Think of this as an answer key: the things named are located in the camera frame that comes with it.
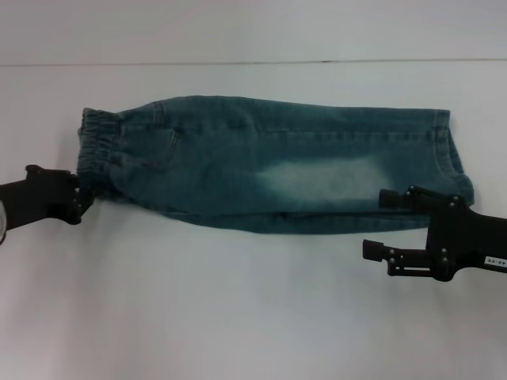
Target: jeans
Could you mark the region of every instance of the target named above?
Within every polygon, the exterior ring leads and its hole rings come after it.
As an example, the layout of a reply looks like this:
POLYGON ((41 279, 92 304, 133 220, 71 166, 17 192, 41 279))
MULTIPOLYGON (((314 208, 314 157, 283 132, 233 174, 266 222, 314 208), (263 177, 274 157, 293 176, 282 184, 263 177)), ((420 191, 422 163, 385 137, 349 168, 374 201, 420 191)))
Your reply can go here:
POLYGON ((177 97, 86 108, 78 176, 101 197, 202 226, 275 234, 425 227, 380 210, 379 190, 474 191, 449 111, 177 97))

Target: small sticker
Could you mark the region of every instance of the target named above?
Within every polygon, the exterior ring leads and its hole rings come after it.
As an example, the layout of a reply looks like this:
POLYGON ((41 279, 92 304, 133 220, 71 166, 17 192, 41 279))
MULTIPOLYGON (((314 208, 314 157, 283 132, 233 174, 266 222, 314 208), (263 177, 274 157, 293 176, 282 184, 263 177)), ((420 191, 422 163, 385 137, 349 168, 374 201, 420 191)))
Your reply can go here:
POLYGON ((507 260, 506 259, 498 259, 496 257, 491 257, 491 256, 486 256, 486 259, 484 259, 484 264, 494 265, 495 267, 507 268, 507 260))

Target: white background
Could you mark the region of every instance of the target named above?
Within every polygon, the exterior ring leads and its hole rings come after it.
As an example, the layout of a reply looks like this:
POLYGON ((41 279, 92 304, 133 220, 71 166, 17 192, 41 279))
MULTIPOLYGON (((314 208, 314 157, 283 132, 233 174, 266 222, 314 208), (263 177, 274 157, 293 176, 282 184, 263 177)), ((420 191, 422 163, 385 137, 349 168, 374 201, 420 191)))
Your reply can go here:
MULTIPOLYGON (((0 183, 28 164, 74 170, 85 107, 217 94, 445 108, 475 210, 507 218, 507 62, 463 61, 507 59, 506 4, 6 0, 0 183), (411 61, 205 64, 379 59, 411 61)), ((80 226, 10 231, 0 378, 505 378, 507 275, 390 278, 361 258, 364 238, 422 248, 425 231, 261 236, 100 202, 80 226)))

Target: jeans hem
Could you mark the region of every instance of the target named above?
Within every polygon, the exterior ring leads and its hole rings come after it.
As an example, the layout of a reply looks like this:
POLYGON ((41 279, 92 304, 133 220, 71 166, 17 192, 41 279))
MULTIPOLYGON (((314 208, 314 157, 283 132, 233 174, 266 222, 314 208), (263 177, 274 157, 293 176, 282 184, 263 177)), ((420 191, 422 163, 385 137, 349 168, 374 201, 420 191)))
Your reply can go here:
POLYGON ((443 176, 456 184, 459 194, 465 198, 467 204, 474 204, 474 187, 461 165, 458 150, 452 139, 449 128, 449 111, 437 111, 434 133, 434 150, 436 163, 443 176))

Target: seam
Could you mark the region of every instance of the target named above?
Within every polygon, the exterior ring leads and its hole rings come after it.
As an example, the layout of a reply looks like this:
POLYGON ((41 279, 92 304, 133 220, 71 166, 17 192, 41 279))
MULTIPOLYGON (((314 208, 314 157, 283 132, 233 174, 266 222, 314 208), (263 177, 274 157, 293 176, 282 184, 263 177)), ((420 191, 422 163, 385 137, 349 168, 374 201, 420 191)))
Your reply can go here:
POLYGON ((169 141, 169 149, 167 151, 167 157, 166 157, 166 164, 167 165, 170 164, 179 141, 180 141, 180 134, 177 131, 177 129, 174 128, 173 134, 171 135, 171 140, 169 141))

